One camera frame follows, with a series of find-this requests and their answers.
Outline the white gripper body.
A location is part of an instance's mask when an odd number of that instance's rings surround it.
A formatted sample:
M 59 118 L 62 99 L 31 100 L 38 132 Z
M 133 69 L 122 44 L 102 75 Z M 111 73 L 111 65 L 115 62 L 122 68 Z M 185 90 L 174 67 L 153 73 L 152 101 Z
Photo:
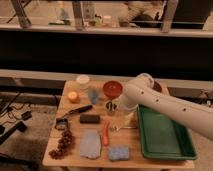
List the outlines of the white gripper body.
M 138 105 L 134 102 L 132 102 L 126 95 L 122 94 L 119 97 L 119 106 L 120 108 L 126 113 L 132 113 L 135 112 Z

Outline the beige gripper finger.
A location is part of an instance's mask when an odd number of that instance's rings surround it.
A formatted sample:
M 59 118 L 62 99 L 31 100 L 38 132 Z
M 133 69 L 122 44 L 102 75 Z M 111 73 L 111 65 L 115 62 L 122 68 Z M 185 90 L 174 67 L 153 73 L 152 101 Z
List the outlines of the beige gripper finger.
M 125 125 L 131 126 L 131 127 L 135 127 L 137 125 L 134 113 L 130 113 L 130 114 L 125 116 Z

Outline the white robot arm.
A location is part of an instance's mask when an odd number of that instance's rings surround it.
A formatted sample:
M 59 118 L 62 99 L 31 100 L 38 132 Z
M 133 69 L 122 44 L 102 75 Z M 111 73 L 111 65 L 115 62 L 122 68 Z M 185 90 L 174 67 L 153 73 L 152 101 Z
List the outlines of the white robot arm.
M 142 73 L 123 86 L 120 106 L 133 111 L 139 104 L 149 107 L 213 141 L 213 108 L 154 90 L 155 80 Z

